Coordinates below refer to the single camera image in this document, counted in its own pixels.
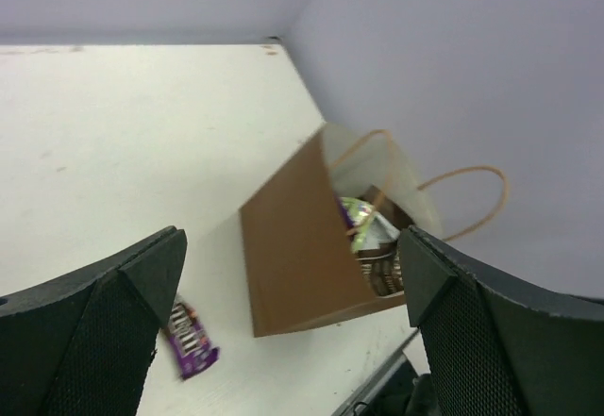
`table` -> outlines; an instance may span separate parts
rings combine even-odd
[[[167,226],[220,360],[158,339],[140,415],[328,415],[410,332],[404,308],[254,339],[238,208],[322,124],[278,45],[0,47],[0,295]]]

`gray wall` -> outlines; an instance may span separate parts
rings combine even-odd
[[[0,42],[258,42],[309,0],[0,0]]]
[[[508,172],[504,213],[457,247],[604,296],[604,0],[312,0],[286,39],[328,119],[391,128],[425,176]],[[497,191],[477,175],[431,193],[452,231]]]

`brown paper bag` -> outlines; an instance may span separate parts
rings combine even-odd
[[[334,167],[328,163],[360,138],[324,125],[241,208],[255,336],[316,328],[405,303],[404,294],[379,298],[367,285],[334,201],[334,192],[363,194],[373,185],[415,224],[440,236],[436,210],[418,189],[411,163],[392,141],[366,140],[377,133],[363,137],[362,147]]]

